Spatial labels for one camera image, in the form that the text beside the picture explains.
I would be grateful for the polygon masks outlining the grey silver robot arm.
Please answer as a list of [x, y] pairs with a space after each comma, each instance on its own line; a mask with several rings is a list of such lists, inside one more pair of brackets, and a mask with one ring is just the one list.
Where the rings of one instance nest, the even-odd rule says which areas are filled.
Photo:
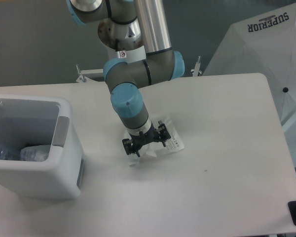
[[145, 58], [127, 62], [113, 58], [103, 68], [111, 104], [129, 133], [126, 154], [139, 154], [152, 142], [170, 139], [166, 125], [155, 127], [140, 89], [181, 77], [185, 63], [172, 49], [163, 2], [160, 0], [69, 0], [67, 7], [79, 24], [99, 22], [102, 43], [117, 52], [143, 48]]

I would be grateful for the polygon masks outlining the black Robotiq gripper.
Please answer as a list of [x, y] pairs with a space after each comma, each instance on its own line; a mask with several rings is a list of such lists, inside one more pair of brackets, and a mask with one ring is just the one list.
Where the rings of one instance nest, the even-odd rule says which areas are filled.
[[131, 139], [123, 139], [122, 144], [127, 155], [136, 154], [140, 157], [140, 146], [151, 143], [153, 140], [158, 138], [158, 141], [162, 143], [163, 147], [166, 147], [166, 141], [170, 139], [170, 133], [162, 120], [158, 121], [159, 126], [156, 130], [151, 127], [146, 133], [142, 131], [138, 135], [130, 135]]

